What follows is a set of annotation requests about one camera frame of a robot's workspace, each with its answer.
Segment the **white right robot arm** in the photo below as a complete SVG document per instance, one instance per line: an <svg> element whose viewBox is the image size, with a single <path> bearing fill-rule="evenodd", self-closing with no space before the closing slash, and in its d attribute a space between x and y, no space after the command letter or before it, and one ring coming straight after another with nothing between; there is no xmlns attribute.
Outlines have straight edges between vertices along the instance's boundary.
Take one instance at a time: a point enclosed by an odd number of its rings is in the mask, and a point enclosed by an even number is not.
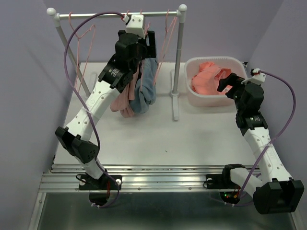
<svg viewBox="0 0 307 230"><path fill-rule="evenodd" d="M294 180L281 162L273 145L280 136L271 138L265 118L260 112L264 100L262 84L268 72L253 69L251 78L244 79L231 73L219 81L217 90L231 89L226 96L235 102L236 125L249 144L256 159L250 170L241 164L226 165L221 183L226 187L239 187L236 197L223 196L224 202L236 206L243 192L253 199L260 214L295 212L304 192L300 180Z"/></svg>

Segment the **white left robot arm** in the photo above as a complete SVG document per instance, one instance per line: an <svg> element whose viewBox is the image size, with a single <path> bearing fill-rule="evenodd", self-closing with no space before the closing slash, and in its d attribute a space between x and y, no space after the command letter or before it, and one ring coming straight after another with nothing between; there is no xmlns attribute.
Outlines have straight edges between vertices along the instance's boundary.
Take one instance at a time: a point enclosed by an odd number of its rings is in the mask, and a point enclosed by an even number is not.
<svg viewBox="0 0 307 230"><path fill-rule="evenodd" d="M156 57L155 32L148 31L145 38L120 30L115 53L107 62L94 89L77 115L65 126L58 127L55 135L62 147L74 156L97 189L106 185L106 170L97 156L99 144L90 141L96 134L95 126L111 103L132 82L140 62Z"/></svg>

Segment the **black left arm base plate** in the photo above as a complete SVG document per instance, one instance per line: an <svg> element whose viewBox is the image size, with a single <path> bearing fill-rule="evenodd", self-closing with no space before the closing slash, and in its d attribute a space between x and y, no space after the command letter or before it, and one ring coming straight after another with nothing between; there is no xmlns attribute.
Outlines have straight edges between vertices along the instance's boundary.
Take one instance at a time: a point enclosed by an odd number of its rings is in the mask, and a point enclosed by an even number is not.
<svg viewBox="0 0 307 230"><path fill-rule="evenodd" d="M94 179L88 174L77 174L75 178L79 181L79 190L81 191L118 189L117 184L104 174L100 179Z"/></svg>

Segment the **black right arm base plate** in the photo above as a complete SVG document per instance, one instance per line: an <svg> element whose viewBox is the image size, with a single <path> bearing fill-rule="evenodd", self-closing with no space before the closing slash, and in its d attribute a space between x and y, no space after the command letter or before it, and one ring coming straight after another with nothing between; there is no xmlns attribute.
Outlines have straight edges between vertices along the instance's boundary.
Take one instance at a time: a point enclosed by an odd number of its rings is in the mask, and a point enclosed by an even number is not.
<svg viewBox="0 0 307 230"><path fill-rule="evenodd" d="M224 174L207 174L206 180L203 182L203 187L207 189L239 189L240 186L233 183L230 179L230 175Z"/></svg>

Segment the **salmon pink skirt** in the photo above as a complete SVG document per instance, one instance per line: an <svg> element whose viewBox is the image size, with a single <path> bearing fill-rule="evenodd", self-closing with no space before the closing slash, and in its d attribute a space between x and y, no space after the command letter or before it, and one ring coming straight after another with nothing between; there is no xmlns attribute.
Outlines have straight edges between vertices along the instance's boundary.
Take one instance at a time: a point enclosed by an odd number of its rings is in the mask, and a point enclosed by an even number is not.
<svg viewBox="0 0 307 230"><path fill-rule="evenodd" d="M232 73L231 69L222 68L214 62L199 64L199 70L191 79L191 89L201 95L225 95L232 87L226 86L222 92L217 91L219 80L225 79Z"/></svg>

